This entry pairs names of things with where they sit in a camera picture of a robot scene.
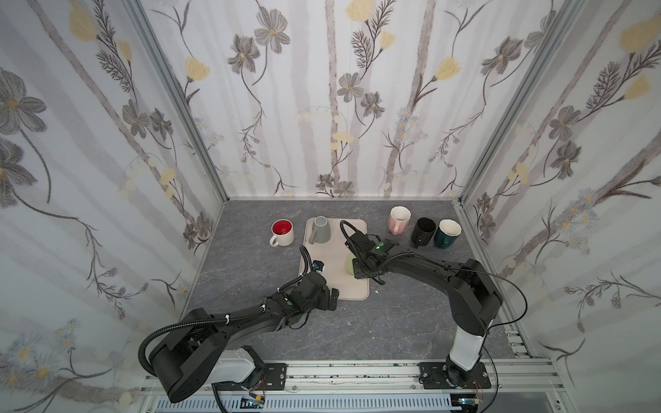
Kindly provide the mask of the black mug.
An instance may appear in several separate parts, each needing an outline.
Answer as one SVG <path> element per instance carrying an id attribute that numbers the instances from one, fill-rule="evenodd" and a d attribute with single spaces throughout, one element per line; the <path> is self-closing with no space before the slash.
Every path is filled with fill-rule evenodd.
<path id="1" fill-rule="evenodd" d="M 411 233 L 411 245 L 413 248 L 427 246 L 437 231 L 437 222 L 427 217 L 419 218 Z"/>

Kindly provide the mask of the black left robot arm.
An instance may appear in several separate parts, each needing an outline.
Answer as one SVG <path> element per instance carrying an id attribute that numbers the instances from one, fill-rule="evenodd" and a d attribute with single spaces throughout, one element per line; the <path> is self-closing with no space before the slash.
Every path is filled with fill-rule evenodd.
<path id="1" fill-rule="evenodd" d="M 300 247 L 304 272 L 263 298 L 259 305 L 233 313 L 209 314 L 194 309 L 181 321 L 149 334 L 138 349 L 138 361 L 158 378 L 168 399 L 178 403 L 215 382 L 213 370 L 220 356 L 245 340 L 264 333 L 294 328 L 313 311 L 335 311 L 339 290 L 323 276 L 323 263 L 313 261 Z"/>

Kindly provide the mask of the pink mug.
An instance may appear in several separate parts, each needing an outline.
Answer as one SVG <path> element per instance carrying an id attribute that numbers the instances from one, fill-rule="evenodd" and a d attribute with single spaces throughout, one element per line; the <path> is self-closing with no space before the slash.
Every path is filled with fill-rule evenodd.
<path id="1" fill-rule="evenodd" d="M 404 206 L 394 206 L 389 214 L 388 230 L 394 236 L 402 235 L 410 222 L 411 211 Z"/>

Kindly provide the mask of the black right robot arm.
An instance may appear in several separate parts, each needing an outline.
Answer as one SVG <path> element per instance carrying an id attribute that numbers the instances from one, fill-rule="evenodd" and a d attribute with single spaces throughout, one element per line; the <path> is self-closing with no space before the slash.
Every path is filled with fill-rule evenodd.
<path id="1" fill-rule="evenodd" d="M 383 275 L 404 275 L 446 294 L 456 324 L 453 346 L 443 366 L 444 380 L 452 388 L 472 381 L 490 329 L 497 327 L 497 315 L 504 296 L 496 286 L 499 275 L 469 259 L 464 263 L 434 261 L 404 245 L 370 236 L 347 220 L 339 221 L 345 245 L 353 254 L 356 279 L 382 284 Z"/>

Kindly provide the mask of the grey mug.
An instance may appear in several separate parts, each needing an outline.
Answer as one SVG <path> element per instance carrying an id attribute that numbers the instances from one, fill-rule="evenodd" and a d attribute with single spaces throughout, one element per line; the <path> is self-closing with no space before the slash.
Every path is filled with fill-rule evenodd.
<path id="1" fill-rule="evenodd" d="M 313 220 L 311 234 L 308 238 L 309 244 L 325 244 L 332 237 L 329 220 L 324 216 L 318 216 Z"/>

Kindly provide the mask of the cream white mug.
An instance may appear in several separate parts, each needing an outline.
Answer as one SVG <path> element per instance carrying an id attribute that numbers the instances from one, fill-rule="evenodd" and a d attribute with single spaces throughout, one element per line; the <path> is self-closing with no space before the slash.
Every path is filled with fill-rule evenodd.
<path id="1" fill-rule="evenodd" d="M 271 226 L 271 231 L 270 245 L 272 247 L 286 247 L 294 242 L 294 225 L 290 220 L 277 220 Z"/>

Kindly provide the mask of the light green mug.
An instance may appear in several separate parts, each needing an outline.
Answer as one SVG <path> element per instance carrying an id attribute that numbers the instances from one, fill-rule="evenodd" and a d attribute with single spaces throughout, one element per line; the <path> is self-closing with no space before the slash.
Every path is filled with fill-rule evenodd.
<path id="1" fill-rule="evenodd" d="M 345 261 L 345 270 L 346 270 L 346 272 L 347 272 L 349 275 L 351 275 L 352 277 L 355 276 L 354 263 L 353 263 L 353 260 L 354 260 L 355 258 L 356 258 L 356 257 L 355 257 L 354 255 L 350 255 L 350 256 L 346 259 L 346 261 Z"/>

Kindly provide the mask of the beige plastic tray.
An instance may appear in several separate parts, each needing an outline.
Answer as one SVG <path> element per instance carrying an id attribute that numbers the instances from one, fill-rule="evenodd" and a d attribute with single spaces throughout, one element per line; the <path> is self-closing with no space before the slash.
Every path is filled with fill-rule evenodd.
<path id="1" fill-rule="evenodd" d="M 330 288 L 339 291 L 339 300 L 362 301 L 368 299 L 370 287 L 368 279 L 356 279 L 352 271 L 347 270 L 347 263 L 353 258 L 345 245 L 345 237 L 340 230 L 341 219 L 328 218 L 330 240 L 326 243 L 309 243 L 315 218 L 309 218 L 304 232 L 306 246 L 313 261 L 324 264 L 323 277 Z"/>

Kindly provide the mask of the dark teal mug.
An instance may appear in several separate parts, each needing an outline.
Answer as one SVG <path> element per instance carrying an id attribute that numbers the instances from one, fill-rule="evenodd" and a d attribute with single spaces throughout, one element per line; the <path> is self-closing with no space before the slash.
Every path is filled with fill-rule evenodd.
<path id="1" fill-rule="evenodd" d="M 434 246 L 442 250 L 449 249 L 461 233 L 461 225 L 455 220 L 441 220 L 434 236 Z"/>

